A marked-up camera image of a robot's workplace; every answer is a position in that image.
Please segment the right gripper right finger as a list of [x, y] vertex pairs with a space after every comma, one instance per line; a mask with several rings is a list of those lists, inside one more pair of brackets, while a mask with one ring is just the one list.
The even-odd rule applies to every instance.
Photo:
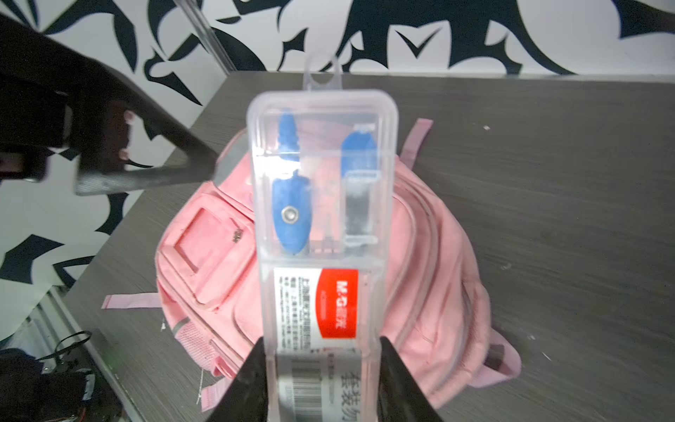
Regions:
[[377, 417], [384, 422], [442, 422], [407, 369], [397, 350], [384, 336], [381, 341], [381, 369]]

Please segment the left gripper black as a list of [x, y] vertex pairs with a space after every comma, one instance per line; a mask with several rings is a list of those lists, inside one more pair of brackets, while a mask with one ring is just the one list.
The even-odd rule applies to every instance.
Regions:
[[1, 19], [1, 178], [40, 182], [79, 153], [81, 196], [202, 182], [216, 153], [113, 68]]

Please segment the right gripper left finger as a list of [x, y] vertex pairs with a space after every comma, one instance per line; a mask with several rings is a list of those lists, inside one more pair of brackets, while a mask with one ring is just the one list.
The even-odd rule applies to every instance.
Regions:
[[265, 345], [259, 338], [207, 422], [264, 422], [268, 409]]

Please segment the pink student backpack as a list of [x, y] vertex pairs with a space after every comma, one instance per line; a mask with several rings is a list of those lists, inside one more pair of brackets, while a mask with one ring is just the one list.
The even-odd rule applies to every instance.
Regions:
[[[519, 376], [521, 358], [491, 326], [490, 298], [466, 232], [412, 170], [432, 128], [416, 121], [396, 164], [384, 335], [430, 404], [471, 386]], [[245, 132], [219, 158], [165, 230], [154, 293], [108, 295], [107, 309], [159, 308], [174, 337], [218, 382], [202, 391], [214, 408], [263, 334], [255, 253], [251, 159]]]

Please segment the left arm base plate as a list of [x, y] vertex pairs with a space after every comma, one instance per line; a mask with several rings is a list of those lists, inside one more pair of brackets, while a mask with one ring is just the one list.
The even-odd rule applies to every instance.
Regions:
[[105, 378], [84, 357], [91, 332], [61, 339], [54, 352], [34, 357], [19, 348], [1, 351], [1, 420], [126, 421]]

